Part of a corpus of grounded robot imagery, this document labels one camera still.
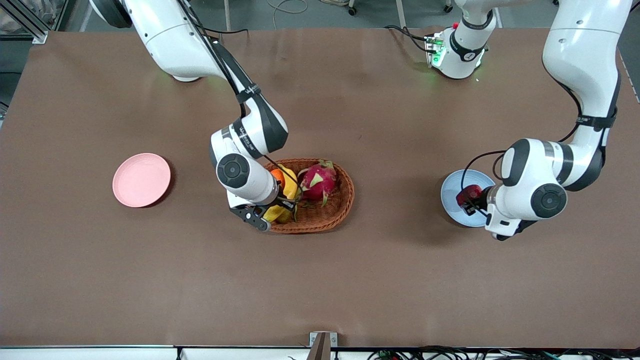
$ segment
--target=red fruit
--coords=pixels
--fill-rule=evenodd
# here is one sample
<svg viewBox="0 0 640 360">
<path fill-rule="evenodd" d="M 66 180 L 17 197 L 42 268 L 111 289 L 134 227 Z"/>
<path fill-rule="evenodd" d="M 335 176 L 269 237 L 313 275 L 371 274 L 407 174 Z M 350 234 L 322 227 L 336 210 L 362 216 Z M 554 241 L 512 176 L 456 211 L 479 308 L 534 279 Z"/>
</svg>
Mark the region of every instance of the red fruit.
<svg viewBox="0 0 640 360">
<path fill-rule="evenodd" d="M 335 188 L 335 169 L 331 161 L 319 160 L 318 164 L 306 168 L 298 173 L 298 177 L 305 173 L 300 183 L 303 199 L 320 200 L 326 204 L 329 194 Z"/>
</svg>

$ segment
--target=pink plate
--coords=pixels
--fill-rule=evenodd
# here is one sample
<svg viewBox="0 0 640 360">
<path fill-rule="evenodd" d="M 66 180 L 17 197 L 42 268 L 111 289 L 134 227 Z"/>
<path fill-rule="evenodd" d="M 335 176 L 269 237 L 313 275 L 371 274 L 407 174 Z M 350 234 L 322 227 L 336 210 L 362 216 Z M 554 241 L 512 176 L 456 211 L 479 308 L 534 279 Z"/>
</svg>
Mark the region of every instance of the pink plate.
<svg viewBox="0 0 640 360">
<path fill-rule="evenodd" d="M 126 206 L 141 208 L 160 199 L 171 180 L 169 164 L 156 154 L 131 156 L 113 176 L 113 195 Z"/>
</svg>

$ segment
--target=brown woven basket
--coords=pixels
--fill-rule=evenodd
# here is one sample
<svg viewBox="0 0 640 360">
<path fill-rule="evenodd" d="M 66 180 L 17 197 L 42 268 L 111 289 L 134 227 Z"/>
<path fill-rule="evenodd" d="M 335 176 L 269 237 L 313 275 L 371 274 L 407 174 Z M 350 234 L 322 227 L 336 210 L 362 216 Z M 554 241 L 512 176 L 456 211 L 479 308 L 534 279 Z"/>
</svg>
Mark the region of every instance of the brown woven basket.
<svg viewBox="0 0 640 360">
<path fill-rule="evenodd" d="M 306 169 L 312 165 L 318 163 L 317 158 L 299 158 L 299 159 L 284 159 L 276 161 L 278 164 L 287 167 L 296 174 L 303 169 Z M 274 164 L 267 163 L 264 167 L 272 171 L 276 169 Z M 325 231 L 333 229 L 336 225 L 341 223 L 344 218 L 349 214 L 351 205 L 353 205 L 353 182 L 346 171 L 340 165 L 333 164 L 335 172 L 337 173 L 336 186 L 333 189 L 329 200 L 323 207 L 322 202 L 310 203 L 310 206 L 302 206 L 305 203 L 303 200 L 298 206 L 298 212 L 296 214 L 297 222 L 289 222 L 288 224 L 271 224 L 271 231 L 281 234 L 300 234 L 300 233 L 316 233 L 318 231 Z"/>
</svg>

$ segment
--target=plate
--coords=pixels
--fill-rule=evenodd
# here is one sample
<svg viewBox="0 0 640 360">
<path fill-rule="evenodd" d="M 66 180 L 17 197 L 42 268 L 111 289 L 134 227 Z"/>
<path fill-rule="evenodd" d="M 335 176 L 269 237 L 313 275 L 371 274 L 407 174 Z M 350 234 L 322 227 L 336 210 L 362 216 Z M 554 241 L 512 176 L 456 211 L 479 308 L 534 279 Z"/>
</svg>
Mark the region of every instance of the plate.
<svg viewBox="0 0 640 360">
<path fill-rule="evenodd" d="M 458 170 L 452 172 L 442 183 L 440 189 L 440 200 L 442 200 L 442 206 L 449 216 L 456 222 L 469 227 L 482 227 L 486 223 L 484 215 L 476 211 L 475 214 L 468 216 L 461 207 L 458 206 L 456 196 L 460 193 L 460 180 L 462 180 L 462 172 L 464 170 Z M 480 171 L 467 170 L 465 174 L 465 187 L 469 185 L 477 184 L 482 189 L 495 185 L 493 179 L 484 175 Z"/>
<path fill-rule="evenodd" d="M 131 156 L 118 167 L 113 176 L 113 195 L 126 206 L 141 208 L 160 199 L 170 181 L 166 160 L 146 152 Z"/>
</svg>

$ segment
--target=orange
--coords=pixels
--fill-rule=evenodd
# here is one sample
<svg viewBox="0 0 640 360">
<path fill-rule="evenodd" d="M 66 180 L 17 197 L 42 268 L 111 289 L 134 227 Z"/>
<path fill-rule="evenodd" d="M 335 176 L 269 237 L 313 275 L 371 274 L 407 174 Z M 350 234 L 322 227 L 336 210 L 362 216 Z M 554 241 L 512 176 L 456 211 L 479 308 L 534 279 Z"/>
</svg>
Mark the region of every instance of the orange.
<svg viewBox="0 0 640 360">
<path fill-rule="evenodd" d="M 277 181 L 280 181 L 280 186 L 284 188 L 285 180 L 284 180 L 284 174 L 282 173 L 282 170 L 280 170 L 279 168 L 274 169 L 271 171 L 271 175 L 273 175 L 273 177 L 275 177 Z"/>
</svg>

